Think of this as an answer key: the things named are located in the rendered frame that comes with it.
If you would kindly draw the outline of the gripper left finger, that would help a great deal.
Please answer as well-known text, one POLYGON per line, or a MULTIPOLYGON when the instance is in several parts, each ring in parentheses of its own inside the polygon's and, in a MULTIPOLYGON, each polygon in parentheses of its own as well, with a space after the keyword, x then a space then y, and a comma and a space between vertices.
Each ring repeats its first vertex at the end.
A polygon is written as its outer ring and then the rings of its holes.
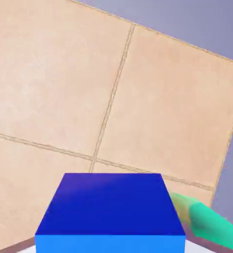
POLYGON ((35 245, 35 238, 29 238, 0 250, 0 253, 17 253, 35 245))

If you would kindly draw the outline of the small blue cube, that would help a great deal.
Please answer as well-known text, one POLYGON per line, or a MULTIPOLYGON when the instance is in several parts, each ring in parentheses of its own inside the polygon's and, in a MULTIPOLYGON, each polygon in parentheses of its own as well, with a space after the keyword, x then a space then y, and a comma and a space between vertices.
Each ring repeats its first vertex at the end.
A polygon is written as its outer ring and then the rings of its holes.
POLYGON ((159 173, 66 173, 35 234, 36 253, 185 253, 159 173))

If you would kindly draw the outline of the large green box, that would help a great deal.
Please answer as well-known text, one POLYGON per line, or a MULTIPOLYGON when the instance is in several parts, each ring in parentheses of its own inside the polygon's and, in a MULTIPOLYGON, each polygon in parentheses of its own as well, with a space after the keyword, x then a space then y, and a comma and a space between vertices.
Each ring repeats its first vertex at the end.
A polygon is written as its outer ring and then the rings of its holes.
POLYGON ((180 221, 198 238, 233 250, 233 225, 196 198, 170 193, 180 221))

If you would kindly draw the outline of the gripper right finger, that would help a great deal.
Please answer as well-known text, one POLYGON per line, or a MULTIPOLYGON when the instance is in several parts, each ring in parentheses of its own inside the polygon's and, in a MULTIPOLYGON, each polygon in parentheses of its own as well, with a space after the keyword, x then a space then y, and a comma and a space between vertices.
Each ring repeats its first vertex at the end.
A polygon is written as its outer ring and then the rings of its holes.
POLYGON ((233 250, 208 241, 186 240, 185 253, 233 253, 233 250))

